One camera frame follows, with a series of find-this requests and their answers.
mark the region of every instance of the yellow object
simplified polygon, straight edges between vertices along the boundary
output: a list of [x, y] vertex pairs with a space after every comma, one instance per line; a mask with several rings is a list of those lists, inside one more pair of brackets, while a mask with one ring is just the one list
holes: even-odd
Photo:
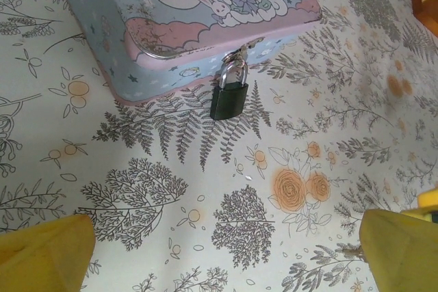
[[0, 235], [0, 291], [79, 292], [94, 244], [87, 215]]
[[426, 208], [438, 205], [438, 188], [431, 191], [425, 191], [417, 197], [418, 207]]
[[372, 209], [359, 236], [379, 292], [437, 290], [438, 224]]

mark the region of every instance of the star print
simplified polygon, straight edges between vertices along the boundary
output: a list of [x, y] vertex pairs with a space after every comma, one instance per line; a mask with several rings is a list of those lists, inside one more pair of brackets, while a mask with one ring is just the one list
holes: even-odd
[[131, 80], [131, 82], [138, 82], [137, 78], [133, 77], [132, 75], [129, 75], [128, 79]]

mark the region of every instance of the tablecloth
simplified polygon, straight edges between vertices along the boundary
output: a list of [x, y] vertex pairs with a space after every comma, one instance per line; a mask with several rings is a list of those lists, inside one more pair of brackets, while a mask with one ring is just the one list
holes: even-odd
[[88, 214], [82, 291], [376, 291], [366, 209], [437, 182], [437, 39], [411, 0], [318, 0], [322, 22], [211, 86], [114, 102], [66, 0], [0, 0], [0, 232]]

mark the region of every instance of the black padlock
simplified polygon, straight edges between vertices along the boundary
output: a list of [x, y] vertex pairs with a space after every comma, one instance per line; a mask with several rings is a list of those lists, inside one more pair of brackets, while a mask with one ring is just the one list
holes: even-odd
[[[227, 83], [229, 74], [242, 70], [240, 81]], [[210, 117], [213, 120], [226, 120], [240, 115], [244, 110], [248, 84], [248, 64], [241, 58], [235, 58], [227, 63], [220, 76], [219, 84], [214, 88]]]

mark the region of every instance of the box lid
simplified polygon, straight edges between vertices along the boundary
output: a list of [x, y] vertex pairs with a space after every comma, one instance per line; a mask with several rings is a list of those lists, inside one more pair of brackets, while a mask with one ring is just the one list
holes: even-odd
[[172, 59], [194, 51], [228, 46], [242, 40], [318, 21], [316, 0], [115, 0], [133, 42], [147, 55]]

